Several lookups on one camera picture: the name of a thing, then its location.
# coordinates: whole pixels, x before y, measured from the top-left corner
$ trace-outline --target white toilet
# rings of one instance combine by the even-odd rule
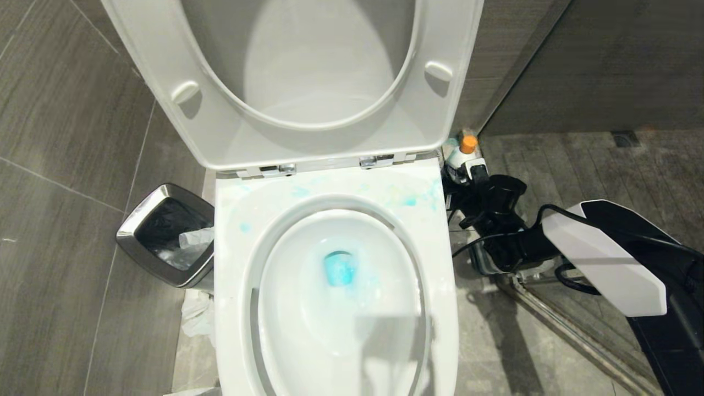
[[[223,393],[452,394],[457,306],[432,152],[482,0],[103,4],[194,156],[220,172]]]

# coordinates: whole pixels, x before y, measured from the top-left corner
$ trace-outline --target stainless steel trash can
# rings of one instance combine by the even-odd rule
[[[166,183],[145,198],[117,234],[118,245],[155,277],[174,287],[213,292],[213,243],[183,249],[179,235],[213,227],[215,208]]]

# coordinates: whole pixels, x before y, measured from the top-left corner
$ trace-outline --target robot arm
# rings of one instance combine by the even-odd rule
[[[474,226],[480,235],[463,247],[480,273],[511,273],[564,256],[595,294],[627,317],[667,394],[704,392],[701,253],[636,212],[602,199],[568,210],[544,205],[527,227],[514,211],[526,185],[506,175],[488,177],[485,168],[472,172],[471,184],[448,188],[459,192],[453,201],[465,214],[460,226]],[[542,219],[547,210],[555,213]]]

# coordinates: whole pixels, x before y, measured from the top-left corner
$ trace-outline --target wall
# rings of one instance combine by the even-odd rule
[[[158,184],[199,191],[203,169],[99,1],[0,10],[0,394],[166,393],[183,293],[114,237]]]
[[[570,0],[485,0],[453,130],[480,130]]]
[[[573,0],[482,134],[704,126],[704,4]]]

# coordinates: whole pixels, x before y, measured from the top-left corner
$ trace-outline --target blue toilet cleaner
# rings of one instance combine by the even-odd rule
[[[357,263],[352,254],[338,250],[325,256],[325,277],[331,286],[347,286],[354,280]]]

